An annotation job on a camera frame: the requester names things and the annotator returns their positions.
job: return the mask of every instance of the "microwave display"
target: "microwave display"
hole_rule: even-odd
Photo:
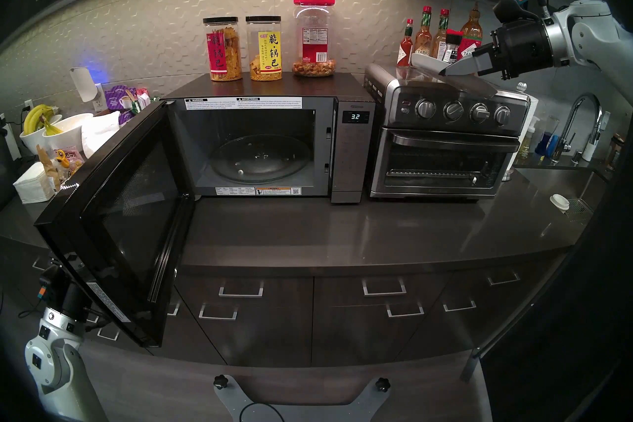
[[[343,124],[369,124],[369,111],[343,111]]]

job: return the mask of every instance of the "yellow label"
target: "yellow label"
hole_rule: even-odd
[[[281,32],[258,32],[260,69],[262,73],[281,71]]]

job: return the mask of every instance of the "oven door handle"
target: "oven door handle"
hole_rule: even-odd
[[[490,153],[514,153],[519,149],[519,140],[506,136],[503,140],[492,136],[486,141],[468,140],[468,135],[463,138],[452,136],[450,138],[442,136],[414,136],[398,131],[391,131],[391,140],[400,146],[411,146],[414,148],[445,149],[457,151],[486,151]]]

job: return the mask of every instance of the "red lid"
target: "red lid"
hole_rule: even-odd
[[[316,6],[332,6],[334,5],[334,0],[294,0],[294,4],[296,5],[316,5]]]

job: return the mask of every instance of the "tabasco bottle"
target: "tabasco bottle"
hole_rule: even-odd
[[[464,36],[461,38],[460,48],[457,51],[458,61],[481,45],[481,41],[484,38],[484,31],[481,29],[481,25],[479,25],[479,15],[479,8],[475,1],[475,6],[468,16],[468,21],[461,28]]]
[[[435,39],[433,39],[433,49],[431,49],[431,57],[435,57],[438,59],[438,52],[440,44],[444,44],[444,50],[446,50],[446,29],[448,29],[448,14],[449,11],[446,8],[442,8],[439,13],[439,28],[437,29],[437,33],[435,35]]]
[[[410,66],[411,48],[413,42],[411,41],[411,35],[413,34],[413,18],[407,19],[407,28],[405,28],[405,38],[400,42],[398,49],[398,61],[396,66]]]
[[[422,13],[422,24],[420,30],[415,34],[415,42],[413,43],[413,51],[425,56],[431,55],[433,47],[433,36],[429,30],[431,24],[431,7],[425,6]]]

